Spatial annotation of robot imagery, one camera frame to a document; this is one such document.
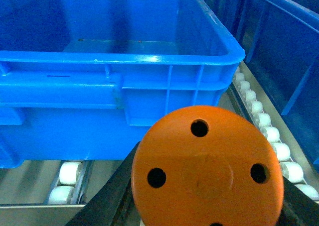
orange disc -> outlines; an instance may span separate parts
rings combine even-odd
[[[274,226],[283,177],[266,138],[215,107],[174,111],[150,128],[132,168],[146,226]]]

blue plastic crate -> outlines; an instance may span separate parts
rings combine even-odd
[[[318,0],[295,1],[235,0],[226,7],[234,18],[216,0],[212,6],[225,16],[221,20],[246,50],[249,69],[319,172]]]
[[[120,160],[217,105],[244,51],[203,0],[1,0],[0,167]]]

hole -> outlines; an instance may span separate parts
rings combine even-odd
[[[54,77],[54,78],[69,78],[70,76],[58,76],[58,75],[46,75],[47,77]]]
[[[197,137],[204,137],[208,133],[208,126],[203,120],[196,120],[190,126],[191,133]]]
[[[258,184],[267,180],[267,168],[262,164],[254,164],[250,169],[250,176]]]
[[[160,188],[166,182],[166,174],[162,169],[154,168],[148,174],[148,183],[153,188]]]

roller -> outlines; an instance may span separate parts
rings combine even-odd
[[[271,143],[271,146],[273,147],[277,155],[277,158],[280,162],[288,161],[290,159],[290,149],[286,144],[281,142],[275,142]]]
[[[263,104],[259,101],[249,101],[247,103],[248,110],[252,114],[262,113],[263,111]]]
[[[243,93],[247,90],[250,90],[250,83],[243,80],[237,84],[237,87],[238,87],[239,91]]]
[[[319,201],[319,193],[311,185],[296,185],[296,187],[300,189],[305,195],[307,195],[312,200]]]
[[[71,203],[74,187],[73,186],[57,186],[50,194],[50,205],[67,205]]]
[[[242,94],[243,94],[243,98],[246,102],[256,100],[256,93],[253,90],[246,90]]]
[[[281,162],[281,171],[291,183],[299,183],[304,179],[304,172],[296,162]]]
[[[75,185],[82,168],[81,162],[64,162],[61,166],[59,179],[62,185]]]
[[[280,140],[280,134],[277,128],[272,126],[266,126],[261,129],[261,133],[266,137],[270,143],[274,143]]]
[[[233,79],[234,79],[235,84],[238,85],[238,83],[240,81],[245,80],[245,75],[243,73],[238,72],[238,73],[234,74],[234,78]]]
[[[255,119],[255,123],[257,124],[259,128],[270,126],[271,124],[270,115],[267,113],[254,114],[254,119]]]

